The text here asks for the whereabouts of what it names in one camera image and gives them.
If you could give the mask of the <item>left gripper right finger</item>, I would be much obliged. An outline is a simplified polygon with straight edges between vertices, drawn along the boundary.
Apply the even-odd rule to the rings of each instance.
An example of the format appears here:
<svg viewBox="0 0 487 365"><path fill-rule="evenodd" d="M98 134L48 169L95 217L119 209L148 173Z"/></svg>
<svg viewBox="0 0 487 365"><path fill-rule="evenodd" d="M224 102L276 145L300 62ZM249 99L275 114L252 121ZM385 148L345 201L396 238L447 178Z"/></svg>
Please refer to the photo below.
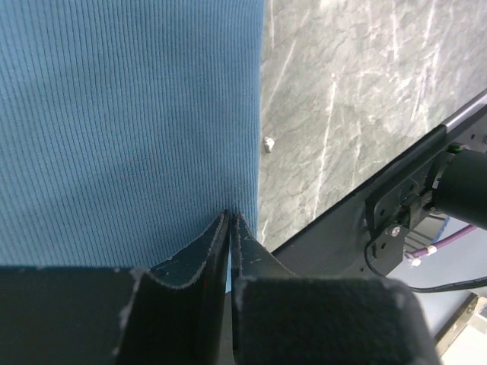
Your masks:
<svg viewBox="0 0 487 365"><path fill-rule="evenodd" d="M382 278L299 277L231 224L233 354L238 364L437 364L419 302Z"/></svg>

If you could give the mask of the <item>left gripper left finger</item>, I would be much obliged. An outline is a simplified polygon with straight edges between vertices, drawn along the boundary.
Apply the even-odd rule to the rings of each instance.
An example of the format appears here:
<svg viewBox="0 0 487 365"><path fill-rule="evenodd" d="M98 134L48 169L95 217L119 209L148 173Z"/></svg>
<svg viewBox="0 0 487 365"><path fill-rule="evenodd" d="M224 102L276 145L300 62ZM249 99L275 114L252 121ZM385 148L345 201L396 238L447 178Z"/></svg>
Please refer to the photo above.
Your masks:
<svg viewBox="0 0 487 365"><path fill-rule="evenodd" d="M3 364L214 364L230 215L153 268L4 267Z"/></svg>

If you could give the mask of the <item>blue tank top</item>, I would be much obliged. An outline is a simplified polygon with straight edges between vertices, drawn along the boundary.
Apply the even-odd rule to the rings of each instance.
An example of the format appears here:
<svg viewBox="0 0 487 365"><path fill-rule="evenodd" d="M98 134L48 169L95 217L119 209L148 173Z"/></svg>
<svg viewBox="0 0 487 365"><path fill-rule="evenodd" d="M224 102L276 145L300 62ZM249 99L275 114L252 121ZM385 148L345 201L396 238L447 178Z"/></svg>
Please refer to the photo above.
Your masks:
<svg viewBox="0 0 487 365"><path fill-rule="evenodd" d="M262 1L1 3L1 264L150 268L258 221Z"/></svg>

